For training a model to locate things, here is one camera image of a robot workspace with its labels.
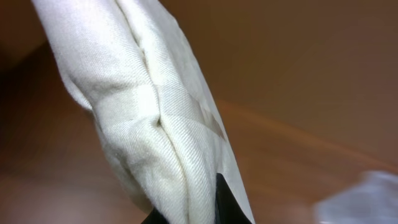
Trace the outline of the cream cloth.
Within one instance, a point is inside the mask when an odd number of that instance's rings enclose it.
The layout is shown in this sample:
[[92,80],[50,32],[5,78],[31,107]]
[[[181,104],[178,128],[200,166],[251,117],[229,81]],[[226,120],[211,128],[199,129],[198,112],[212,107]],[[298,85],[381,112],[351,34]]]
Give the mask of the cream cloth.
[[94,118],[131,201],[169,223],[215,223],[216,175],[254,217],[200,66],[156,0],[34,0],[60,76]]

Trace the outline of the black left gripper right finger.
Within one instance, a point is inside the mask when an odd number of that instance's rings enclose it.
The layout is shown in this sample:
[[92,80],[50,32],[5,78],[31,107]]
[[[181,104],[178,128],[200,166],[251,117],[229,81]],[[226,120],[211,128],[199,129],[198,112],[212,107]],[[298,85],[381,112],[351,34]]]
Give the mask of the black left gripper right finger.
[[251,224],[220,173],[216,175],[215,224]]

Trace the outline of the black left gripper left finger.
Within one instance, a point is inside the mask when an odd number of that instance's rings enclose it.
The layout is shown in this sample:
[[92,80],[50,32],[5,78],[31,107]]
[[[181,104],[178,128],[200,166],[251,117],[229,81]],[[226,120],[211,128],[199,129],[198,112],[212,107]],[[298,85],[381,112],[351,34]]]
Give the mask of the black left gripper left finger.
[[169,224],[169,221],[154,208],[141,224]]

